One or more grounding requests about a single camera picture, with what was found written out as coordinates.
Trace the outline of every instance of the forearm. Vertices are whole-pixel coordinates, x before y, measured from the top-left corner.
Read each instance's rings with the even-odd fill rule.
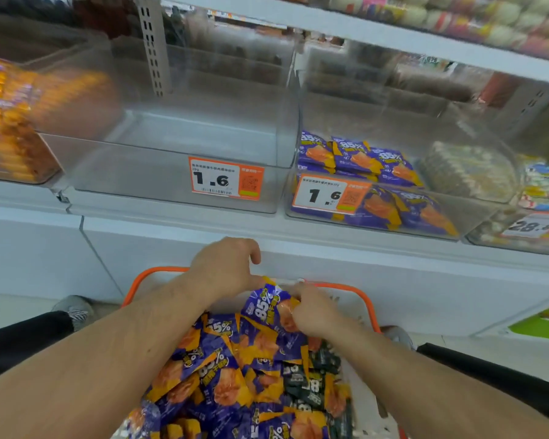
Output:
[[[531,407],[353,319],[329,341],[414,439],[549,438],[549,420]]]
[[[203,286],[183,274],[0,376],[0,437],[108,439],[211,304]]]

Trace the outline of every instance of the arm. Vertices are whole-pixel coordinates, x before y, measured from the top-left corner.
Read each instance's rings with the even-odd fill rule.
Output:
[[[517,399],[343,316],[325,293],[298,286],[293,318],[330,341],[414,439],[549,438],[549,419]]]
[[[190,271],[0,376],[0,437],[109,439],[198,316],[264,286],[258,244],[226,238]]]

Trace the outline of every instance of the sneaker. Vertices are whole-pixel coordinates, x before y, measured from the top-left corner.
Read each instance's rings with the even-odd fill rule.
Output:
[[[97,319],[92,306],[79,295],[68,295],[65,299],[57,302],[51,311],[65,311],[69,314],[73,323],[73,331],[80,331],[81,328],[95,322]]]

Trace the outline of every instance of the qr code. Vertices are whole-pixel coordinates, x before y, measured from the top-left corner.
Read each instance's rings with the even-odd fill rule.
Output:
[[[244,177],[242,180],[242,190],[249,192],[258,192],[258,178]]]
[[[346,191],[343,202],[344,205],[357,206],[360,201],[361,195],[355,191]]]

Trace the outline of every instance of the person's left hand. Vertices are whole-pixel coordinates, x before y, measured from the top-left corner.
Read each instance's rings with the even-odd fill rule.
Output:
[[[225,237],[197,253],[188,275],[208,287],[212,300],[264,287],[264,278],[250,274],[250,260],[260,263],[260,247],[253,239]]]

